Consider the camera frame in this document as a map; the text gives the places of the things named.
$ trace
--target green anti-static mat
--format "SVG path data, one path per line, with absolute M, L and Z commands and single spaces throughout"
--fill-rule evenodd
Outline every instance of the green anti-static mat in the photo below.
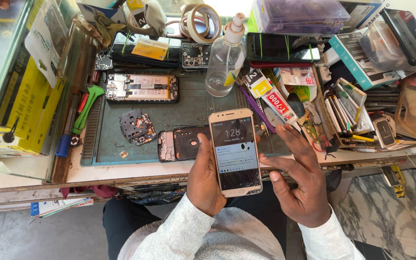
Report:
M 235 90 L 236 87 L 226 97 L 211 96 L 205 89 L 205 71 L 190 74 L 172 71 L 170 74 L 179 78 L 178 103 L 117 104 L 108 103 L 105 98 L 96 100 L 87 121 L 81 166 L 158 162 L 157 139 L 136 146 L 129 143 L 121 133 L 119 116 L 133 109 L 140 109 L 143 114 L 148 114 L 158 133 L 182 126 L 208 124 L 208 116 L 213 112 L 250 108 L 243 94 Z M 198 121 L 197 117 L 206 120 Z M 115 147 L 113 143 L 124 147 Z M 285 142 L 278 135 L 262 136 L 258 149 L 258 152 L 267 155 L 290 154 Z M 129 153 L 125 158 L 119 155 L 123 150 Z

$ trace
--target smartphone screen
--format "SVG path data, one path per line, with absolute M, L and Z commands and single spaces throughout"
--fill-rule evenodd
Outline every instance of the smartphone screen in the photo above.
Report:
M 221 190 L 261 185 L 251 117 L 211 123 Z
M 293 43 L 299 39 L 298 36 L 288 36 L 288 49 L 286 47 L 286 38 L 284 35 L 277 34 L 259 34 L 253 35 L 254 55 L 257 58 L 270 58 L 287 60 L 290 54 L 290 60 L 293 61 L 312 61 L 320 60 L 320 53 L 317 46 L 312 48 L 292 49 Z

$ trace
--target green pry tool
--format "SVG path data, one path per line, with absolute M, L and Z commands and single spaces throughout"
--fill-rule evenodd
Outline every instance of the green pry tool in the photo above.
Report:
M 88 101 L 86 101 L 86 105 L 84 106 L 83 112 L 79 115 L 78 119 L 73 124 L 72 133 L 78 134 L 81 132 L 81 129 L 86 124 L 86 119 L 89 114 L 89 110 L 91 109 L 92 104 L 96 100 L 97 97 L 104 94 L 105 91 L 100 87 L 93 85 L 92 87 L 88 88 L 89 90 L 89 97 Z

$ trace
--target shirt sleeve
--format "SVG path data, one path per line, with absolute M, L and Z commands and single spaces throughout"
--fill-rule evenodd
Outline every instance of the shirt sleeve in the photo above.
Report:
M 330 219 L 320 227 L 308 228 L 301 224 L 306 254 L 309 260 L 364 260 L 354 243 L 343 233 L 333 209 Z
M 192 260 L 214 221 L 184 195 L 157 232 L 137 247 L 131 260 Z

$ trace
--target hand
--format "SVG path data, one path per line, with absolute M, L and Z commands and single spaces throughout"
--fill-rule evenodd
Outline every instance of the hand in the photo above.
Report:
M 0 7 L 3 10 L 9 9 L 9 5 L 11 3 L 11 0 L 0 0 Z
M 213 147 L 204 134 L 197 135 L 199 147 L 195 163 L 188 174 L 187 198 L 208 216 L 218 214 L 226 205 L 216 176 Z
M 280 173 L 270 173 L 274 193 L 279 198 L 283 212 L 303 226 L 320 227 L 330 219 L 331 213 L 325 175 L 320 169 L 316 153 L 303 136 L 289 124 L 278 125 L 275 130 L 290 148 L 295 160 L 260 154 L 259 161 L 288 172 L 298 183 L 298 188 L 291 191 Z

